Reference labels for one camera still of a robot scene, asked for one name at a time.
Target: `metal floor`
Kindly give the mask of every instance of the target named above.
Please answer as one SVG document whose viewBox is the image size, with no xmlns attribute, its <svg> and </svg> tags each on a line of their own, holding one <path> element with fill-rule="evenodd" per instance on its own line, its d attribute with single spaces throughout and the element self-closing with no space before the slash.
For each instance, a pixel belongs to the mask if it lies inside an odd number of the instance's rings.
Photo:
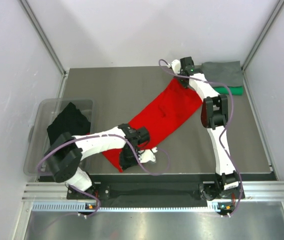
<svg viewBox="0 0 284 240">
<path fill-rule="evenodd" d="M 92 120 L 94 132 L 105 131 L 129 122 L 161 91 L 171 76 L 159 67 L 72 68 L 64 97 L 92 98 L 96 115 Z M 246 93 L 234 96 L 234 117 L 228 130 L 230 152 L 242 173 L 269 173 L 269 163 L 258 133 Z M 198 109 L 179 129 L 168 136 L 159 147 L 171 158 L 168 174 L 214 173 L 215 157 L 212 143 L 200 122 Z M 157 153 L 156 164 L 146 164 L 152 172 L 165 169 L 167 160 Z M 117 174 L 118 171 L 102 155 L 90 158 L 90 174 Z M 144 174 L 134 166 L 122 174 Z"/>
<path fill-rule="evenodd" d="M 25 240 L 284 240 L 281 203 L 246 202 L 231 218 L 216 213 L 103 212 L 85 220 L 62 212 L 33 212 Z"/>
</svg>

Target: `gray towel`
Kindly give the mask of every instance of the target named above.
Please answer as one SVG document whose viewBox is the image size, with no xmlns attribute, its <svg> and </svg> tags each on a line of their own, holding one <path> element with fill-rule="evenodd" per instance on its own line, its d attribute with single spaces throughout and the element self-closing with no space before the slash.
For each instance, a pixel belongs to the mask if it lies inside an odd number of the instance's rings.
<svg viewBox="0 0 284 240">
<path fill-rule="evenodd" d="M 243 86 L 244 76 L 240 61 L 205 62 L 202 71 L 209 82 L 224 83 L 229 87 Z"/>
</svg>

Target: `white enclosure wall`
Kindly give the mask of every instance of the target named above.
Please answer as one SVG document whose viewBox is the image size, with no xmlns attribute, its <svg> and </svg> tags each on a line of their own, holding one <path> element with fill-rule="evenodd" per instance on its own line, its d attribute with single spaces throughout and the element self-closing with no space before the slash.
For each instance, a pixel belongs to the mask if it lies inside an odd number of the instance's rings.
<svg viewBox="0 0 284 240">
<path fill-rule="evenodd" d="M 63 66 L 247 57 L 277 0 L 28 0 Z"/>
<path fill-rule="evenodd" d="M 18 1 L 0 0 L 0 240 L 9 238 L 16 223 L 38 104 L 56 97 L 60 81 Z"/>
<path fill-rule="evenodd" d="M 247 69 L 279 177 L 284 180 L 284 8 Z"/>
</svg>

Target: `red cloth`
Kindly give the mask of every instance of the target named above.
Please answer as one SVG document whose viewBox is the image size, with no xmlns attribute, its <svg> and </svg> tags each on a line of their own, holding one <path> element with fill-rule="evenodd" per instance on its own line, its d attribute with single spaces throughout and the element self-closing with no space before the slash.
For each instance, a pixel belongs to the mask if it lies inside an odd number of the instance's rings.
<svg viewBox="0 0 284 240">
<path fill-rule="evenodd" d="M 146 108 L 134 117 L 129 124 L 132 128 L 146 127 L 150 133 L 150 142 L 146 148 L 156 147 L 168 135 L 181 126 L 202 104 L 197 93 L 184 88 L 176 79 L 172 79 Z M 103 155 L 120 171 L 119 155 L 121 149 L 103 152 Z"/>
</svg>

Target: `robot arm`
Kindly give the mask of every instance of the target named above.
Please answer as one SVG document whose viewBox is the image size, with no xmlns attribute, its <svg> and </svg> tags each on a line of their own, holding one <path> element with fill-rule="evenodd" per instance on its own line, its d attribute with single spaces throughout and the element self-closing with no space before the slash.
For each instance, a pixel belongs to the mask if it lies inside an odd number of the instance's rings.
<svg viewBox="0 0 284 240">
<path fill-rule="evenodd" d="M 88 156 L 101 153 L 111 149 L 123 149 L 120 154 L 120 165 L 126 169 L 137 165 L 136 159 L 131 148 L 126 141 L 119 137 L 109 136 L 118 135 L 126 138 L 135 148 L 141 163 L 155 162 L 157 148 L 140 151 L 139 145 L 149 141 L 150 136 L 146 128 L 138 130 L 132 128 L 129 124 L 121 124 L 108 131 L 91 134 L 89 139 L 79 140 L 62 148 L 47 160 L 49 170 L 53 174 L 55 182 L 65 182 L 76 187 L 81 191 L 86 191 L 92 186 L 89 175 L 78 167 L 79 163 Z M 46 154 L 55 149 L 57 146 L 74 139 L 82 139 L 87 135 L 71 136 L 69 133 L 62 134 Z"/>
<path fill-rule="evenodd" d="M 195 68 L 191 57 L 182 58 L 180 61 L 174 60 L 171 63 L 171 69 L 175 74 L 201 80 L 178 78 L 184 87 L 195 90 L 203 101 L 201 121 L 210 135 L 216 160 L 215 191 L 224 195 L 227 190 L 239 187 L 238 173 L 225 152 L 226 150 L 229 153 L 226 132 L 221 137 L 225 149 L 219 140 L 228 121 L 227 96 L 220 95 L 207 83 L 204 74 L 200 73 L 198 68 Z"/>
</svg>

